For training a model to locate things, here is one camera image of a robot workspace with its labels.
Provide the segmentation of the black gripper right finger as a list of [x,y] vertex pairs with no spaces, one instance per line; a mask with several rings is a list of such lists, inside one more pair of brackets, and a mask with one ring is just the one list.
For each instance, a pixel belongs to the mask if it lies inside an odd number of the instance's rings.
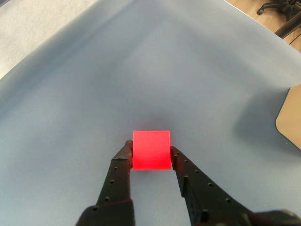
[[249,209],[233,199],[188,157],[171,147],[171,163],[193,226],[250,226]]

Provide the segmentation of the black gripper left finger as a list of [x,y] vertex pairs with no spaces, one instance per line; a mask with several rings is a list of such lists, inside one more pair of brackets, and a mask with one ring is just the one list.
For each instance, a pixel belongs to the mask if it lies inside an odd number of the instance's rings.
[[95,205],[86,208],[78,226],[134,226],[135,212],[130,195],[133,142],[128,140],[113,157]]

